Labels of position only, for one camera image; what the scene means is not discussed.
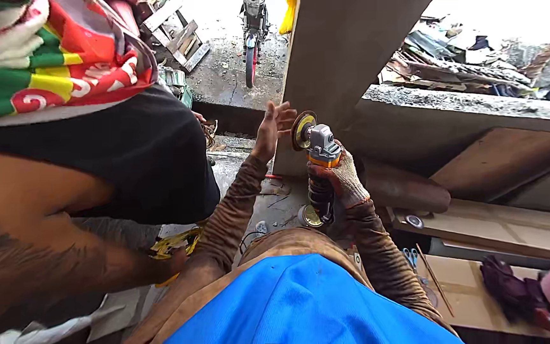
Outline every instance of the work glove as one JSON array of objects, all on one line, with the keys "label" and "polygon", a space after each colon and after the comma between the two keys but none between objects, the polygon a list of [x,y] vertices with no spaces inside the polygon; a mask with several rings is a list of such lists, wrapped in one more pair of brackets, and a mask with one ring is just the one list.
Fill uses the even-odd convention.
[{"label": "work glove", "polygon": [[334,193],[346,209],[366,202],[370,194],[360,183],[357,177],[353,156],[343,147],[343,153],[339,159],[339,166],[326,168],[312,162],[307,163],[307,170],[311,175],[328,179]]}]

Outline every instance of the colorful cloth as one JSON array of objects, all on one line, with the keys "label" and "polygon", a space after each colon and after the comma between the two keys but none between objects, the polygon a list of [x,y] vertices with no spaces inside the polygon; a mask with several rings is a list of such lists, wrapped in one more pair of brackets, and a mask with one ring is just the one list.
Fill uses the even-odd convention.
[{"label": "colorful cloth", "polygon": [[102,0],[14,5],[0,1],[0,126],[92,113],[156,82],[149,47]]},{"label": "colorful cloth", "polygon": [[304,254],[257,262],[164,343],[462,341],[322,255]]}]

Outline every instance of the blue cloth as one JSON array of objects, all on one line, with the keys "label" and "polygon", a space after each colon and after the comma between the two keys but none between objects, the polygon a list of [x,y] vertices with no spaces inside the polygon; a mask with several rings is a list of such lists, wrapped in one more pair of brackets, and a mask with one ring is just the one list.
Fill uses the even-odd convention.
[{"label": "blue cloth", "polygon": [[462,343],[319,254],[265,258],[165,342]]}]

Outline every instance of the scissors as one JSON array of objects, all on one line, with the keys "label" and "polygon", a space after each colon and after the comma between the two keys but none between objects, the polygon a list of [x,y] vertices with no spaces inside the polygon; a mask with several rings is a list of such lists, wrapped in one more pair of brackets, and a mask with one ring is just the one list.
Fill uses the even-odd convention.
[{"label": "scissors", "polygon": [[421,282],[423,285],[428,285],[428,280],[426,278],[423,278],[417,274],[417,257],[419,253],[415,248],[408,249],[403,248],[402,253],[405,255],[406,261],[409,262],[409,265],[413,269],[413,272],[415,272],[415,275],[419,279],[419,282]]},{"label": "scissors", "polygon": [[413,272],[415,272],[415,274],[417,275],[417,257],[419,255],[417,253],[417,250],[415,248],[412,248],[410,250],[408,248],[403,248],[402,253],[405,255],[406,260],[409,262],[409,265],[411,265]]}]

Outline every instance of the motorcycle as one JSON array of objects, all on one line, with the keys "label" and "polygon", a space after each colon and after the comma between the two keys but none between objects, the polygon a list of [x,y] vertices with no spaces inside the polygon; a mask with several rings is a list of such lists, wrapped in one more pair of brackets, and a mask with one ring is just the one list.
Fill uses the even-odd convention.
[{"label": "motorcycle", "polygon": [[260,45],[269,32],[268,12],[264,0],[243,0],[243,56],[245,59],[245,83],[254,86],[256,65],[260,64]]}]

